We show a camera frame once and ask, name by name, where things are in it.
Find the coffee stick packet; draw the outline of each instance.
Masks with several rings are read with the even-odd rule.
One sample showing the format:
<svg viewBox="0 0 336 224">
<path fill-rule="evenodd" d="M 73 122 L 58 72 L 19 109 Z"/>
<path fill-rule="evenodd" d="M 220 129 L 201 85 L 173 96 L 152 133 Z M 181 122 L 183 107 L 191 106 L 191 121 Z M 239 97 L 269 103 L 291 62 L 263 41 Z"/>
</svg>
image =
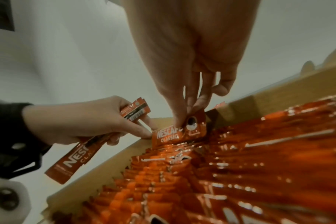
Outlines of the coffee stick packet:
<svg viewBox="0 0 336 224">
<path fill-rule="evenodd" d="M 135 122 L 149 112 L 151 110 L 146 101 L 138 98 L 131 105 L 123 108 L 120 115 L 129 121 Z M 97 153 L 111 136 L 112 133 L 98 135 L 79 142 L 71 151 L 50 167 L 45 174 L 60 184 L 66 183 L 82 165 L 86 164 Z"/>
<path fill-rule="evenodd" d="M 152 133 L 152 148 L 193 141 L 206 135 L 206 116 L 203 110 L 186 119 L 181 128 L 169 126 Z"/>
</svg>

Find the person's left hand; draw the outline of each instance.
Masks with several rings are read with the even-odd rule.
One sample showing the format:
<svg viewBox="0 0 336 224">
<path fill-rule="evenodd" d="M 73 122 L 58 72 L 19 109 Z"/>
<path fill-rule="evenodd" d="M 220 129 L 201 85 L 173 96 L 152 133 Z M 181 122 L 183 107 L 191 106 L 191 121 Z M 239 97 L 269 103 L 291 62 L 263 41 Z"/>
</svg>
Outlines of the person's left hand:
<svg viewBox="0 0 336 224">
<path fill-rule="evenodd" d="M 54 106 L 28 106 L 23 119 L 28 129 L 44 143 L 52 145 L 79 142 L 79 137 L 113 133 L 107 142 L 117 145 L 127 133 L 140 138 L 151 138 L 152 133 L 142 125 L 130 122 L 120 115 L 120 110 L 131 103 L 124 98 L 112 96 L 84 103 Z M 156 124 L 146 115 L 141 120 L 151 129 Z"/>
</svg>

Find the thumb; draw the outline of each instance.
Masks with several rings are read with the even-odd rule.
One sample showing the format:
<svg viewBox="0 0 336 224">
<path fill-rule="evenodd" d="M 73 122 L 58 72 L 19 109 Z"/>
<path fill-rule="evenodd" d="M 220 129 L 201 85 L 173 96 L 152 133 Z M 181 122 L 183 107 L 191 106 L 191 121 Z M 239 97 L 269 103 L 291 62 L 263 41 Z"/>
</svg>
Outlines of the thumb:
<svg viewBox="0 0 336 224">
<path fill-rule="evenodd" d="M 118 126 L 115 128 L 115 132 L 126 132 L 140 138 L 151 138 L 152 133 L 145 127 L 135 124 L 123 117 L 119 117 Z"/>
</svg>

